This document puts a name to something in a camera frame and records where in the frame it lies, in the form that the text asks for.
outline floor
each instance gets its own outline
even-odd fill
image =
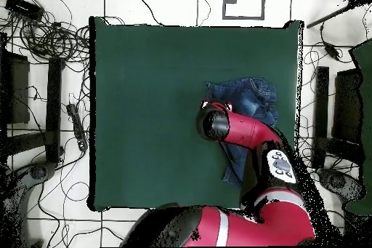
[[[52,13],[59,22],[67,24],[72,23],[77,28],[82,28],[88,24],[89,16],[111,16],[120,17],[126,24],[148,23],[156,25],[149,9],[141,0],[38,0],[46,11]],[[264,26],[273,28],[282,28],[289,20],[303,20],[309,24],[324,15],[346,5],[345,0],[266,0],[264,9],[264,20],[223,20],[222,19],[222,0],[144,0],[151,7],[157,22],[164,25],[225,25],[225,26]],[[0,6],[5,5],[6,0],[0,0]],[[252,4],[252,12],[257,4]],[[350,61],[348,50],[366,40],[365,26],[369,26],[372,17],[364,17],[367,6],[359,7],[339,15],[325,23],[323,37],[326,41],[335,44],[342,50],[344,61]],[[6,18],[7,11],[0,8],[0,17]],[[112,24],[119,24],[114,18],[108,18]],[[320,41],[319,25],[309,30],[304,30],[304,55],[311,49],[310,55],[304,60],[304,84],[311,79],[314,71],[312,60],[316,61],[325,54],[324,48],[317,44]],[[27,50],[19,48],[20,40],[14,38],[13,43],[9,43],[8,49],[13,52],[27,55],[30,62],[36,61],[30,56]],[[331,80],[329,85],[329,94],[334,92],[334,79],[337,71],[353,68],[353,63],[338,63],[330,57],[323,57],[320,65],[326,65],[330,68]],[[70,67],[78,71],[83,68],[81,63],[71,63]],[[74,72],[66,68],[62,75],[62,102],[73,102],[74,98],[79,95],[83,73]],[[39,91],[40,96],[47,96],[47,65],[32,65],[29,78],[30,85],[33,85]],[[309,85],[304,86],[302,91],[302,105],[313,101],[314,95]],[[81,107],[80,116],[84,119],[84,129],[89,128],[89,98],[84,99],[86,108]],[[329,126],[331,131],[332,122],[332,102],[333,96],[330,96],[329,103]],[[45,129],[46,103],[39,99],[30,98],[29,105],[35,117],[37,118],[42,129]],[[312,104],[302,110],[302,137],[311,137],[312,129],[306,128],[312,125]],[[66,145],[64,161],[65,164],[76,160],[80,152],[76,141],[73,137],[73,125],[68,120],[68,116],[61,114],[61,145]],[[28,124],[14,124],[8,126],[8,135],[19,135],[26,132],[32,132],[38,129],[35,121],[31,117]],[[43,159],[43,148],[37,148],[15,156],[10,156],[8,165],[17,169],[30,163],[31,159]],[[333,159],[327,159],[328,165],[332,165]],[[350,163],[343,161],[338,166]],[[352,176],[357,177],[357,169],[353,168]],[[47,246],[50,238],[51,247],[117,247],[120,244],[120,238],[123,238],[133,223],[145,211],[144,209],[122,209],[112,208],[106,212],[92,212],[86,206],[89,184],[89,154],[78,161],[74,166],[71,164],[46,182],[43,199],[41,200],[42,208],[51,215],[60,220],[60,227],[56,233],[57,221],[48,215],[45,215],[37,206],[38,197],[41,192],[41,186],[37,186],[32,194],[28,204],[28,230],[32,239],[43,239],[44,247]],[[341,212],[339,200],[325,189],[319,188],[325,201],[325,208]],[[334,213],[329,213],[333,224],[343,226],[343,220]]]

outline jeans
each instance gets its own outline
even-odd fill
[[[235,79],[220,84],[206,83],[208,100],[217,98],[231,102],[232,111],[250,116],[273,127],[278,120],[278,112],[273,108],[276,88],[259,78]],[[241,188],[248,149],[239,145],[221,143],[230,163],[227,165],[223,182]]]

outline green panel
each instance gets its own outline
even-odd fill
[[[287,29],[106,25],[96,18],[99,207],[237,207],[220,147],[195,128],[205,83],[276,86],[277,126],[294,141],[300,22]]]
[[[363,83],[359,91],[363,101],[362,144],[365,153],[363,164],[363,183],[367,190],[361,201],[347,204],[347,210],[358,215],[372,215],[372,41],[368,41],[352,50],[359,69],[363,75]]]

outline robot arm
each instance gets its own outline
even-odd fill
[[[233,113],[231,104],[218,100],[202,102],[197,130],[204,139],[250,149],[240,195],[242,211],[177,205],[149,210],[121,247],[293,246],[314,239],[287,156],[291,152],[285,151],[273,130]],[[254,212],[255,221],[245,212]]]

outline white tile floor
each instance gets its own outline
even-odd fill
[[[5,5],[6,0],[0,0],[0,6]],[[51,12],[57,21],[64,21],[69,23],[72,17],[72,24],[77,28],[84,27],[88,24],[89,16],[117,16],[121,17],[126,24],[134,23],[148,23],[155,25],[151,14],[147,7],[141,2],[141,0],[39,0],[46,11]],[[153,14],[158,22],[164,25],[183,25],[183,26],[195,26],[200,25],[203,22],[203,26],[264,26],[281,28],[289,20],[303,20],[306,24],[309,24],[313,20],[316,20],[329,12],[334,11],[340,7],[343,7],[346,2],[345,0],[266,0],[265,3],[265,19],[259,20],[222,20],[222,0],[145,0],[148,5],[152,8]],[[367,7],[359,7],[357,9],[348,11],[343,15],[339,15],[336,18],[329,20],[325,24],[324,39],[336,45],[353,46],[365,40],[365,29],[363,27],[362,18]],[[4,8],[0,8],[0,17],[6,17],[7,11]],[[112,24],[117,24],[115,20],[110,20]],[[369,26],[372,22],[372,18],[366,15],[365,23]],[[310,51],[313,44],[320,41],[319,25],[309,30],[304,30],[304,54]],[[15,40],[13,45],[13,52],[18,52],[18,46],[20,41]],[[325,54],[322,47],[315,47],[319,52],[320,56]],[[343,60],[349,60],[349,54],[347,50],[349,48],[342,48],[344,53]],[[22,50],[24,55],[29,57],[29,60],[34,63],[34,60],[30,57],[29,53]],[[313,60],[316,60],[316,54],[313,53]],[[310,57],[307,57],[306,63],[310,63]],[[72,68],[79,68],[78,64],[71,65]],[[330,94],[334,92],[334,78],[338,71],[342,71],[348,68],[353,68],[352,63],[342,64],[329,57],[324,57],[320,61],[320,65],[326,65],[330,67],[331,81],[329,86]],[[307,79],[310,79],[313,72],[311,64],[304,64],[304,83]],[[30,85],[37,87],[42,97],[47,96],[47,65],[32,65],[30,72]],[[82,74],[75,73],[72,70],[65,69],[62,75],[62,102],[68,103],[70,93],[75,96],[80,91],[82,81]],[[313,100],[313,93],[307,86],[302,92],[302,105],[306,105]],[[329,125],[328,131],[331,131],[332,122],[332,101],[333,97],[330,97],[329,105]],[[89,101],[86,100],[87,109],[89,109]],[[40,100],[30,99],[31,110],[35,113],[36,118],[41,125],[41,128],[45,128],[45,114],[46,104]],[[309,126],[312,125],[312,106],[309,106],[303,110],[303,115],[309,118]],[[80,113],[81,117],[86,115],[85,111]],[[73,137],[72,124],[68,121],[68,116],[62,113],[61,115],[61,144],[64,145],[68,139]],[[89,126],[89,120],[84,122],[84,127]],[[27,129],[36,129],[36,123],[32,117],[28,124],[15,124],[13,131],[9,126],[9,134],[18,135],[24,132],[30,132]],[[302,136],[307,136],[306,130],[302,129]],[[309,130],[309,136],[311,137],[312,130]],[[34,149],[25,153],[17,154],[13,157],[9,157],[9,164],[14,165],[17,169],[25,164],[28,164],[30,160],[38,153],[41,153],[44,149]],[[76,141],[71,140],[66,149],[65,162],[73,161],[79,156],[79,151],[76,146]],[[72,199],[83,199],[82,201],[71,201],[67,199],[64,203],[65,196],[61,190],[60,178],[64,178],[71,170],[71,166],[66,167],[63,170],[57,172],[56,175],[45,184],[43,195],[50,194],[42,200],[41,206],[49,213],[53,214],[57,218],[63,219],[63,212],[66,218],[66,224],[69,227],[68,241],[71,240],[72,236],[76,233],[89,232],[97,230],[101,227],[109,228],[115,234],[124,237],[126,232],[130,229],[133,222],[145,211],[144,209],[110,209],[102,214],[99,212],[92,212],[86,206],[85,197],[88,194],[88,188],[86,185],[80,183],[74,185],[70,192],[69,197]],[[357,170],[353,172],[353,175],[357,177]],[[77,183],[85,182],[89,184],[89,154],[80,160],[77,165],[71,170],[71,173],[62,182],[62,187],[65,192],[69,188]],[[327,209],[335,209],[341,212],[339,200],[327,192],[319,185],[321,195],[324,198],[325,206]],[[31,238],[45,240],[44,246],[46,246],[51,235],[56,231],[57,222],[45,215],[37,207],[37,199],[39,197],[41,187],[38,186],[34,189],[31,194],[28,209],[28,227]],[[334,216],[330,213],[330,219],[334,224],[342,226],[342,219]],[[57,245],[58,247],[65,247],[62,238],[62,228],[64,226],[61,220],[61,226],[58,232],[52,239],[51,246]],[[78,235],[70,243],[71,247],[117,247],[120,240],[111,234],[108,230],[103,229],[87,235]]]

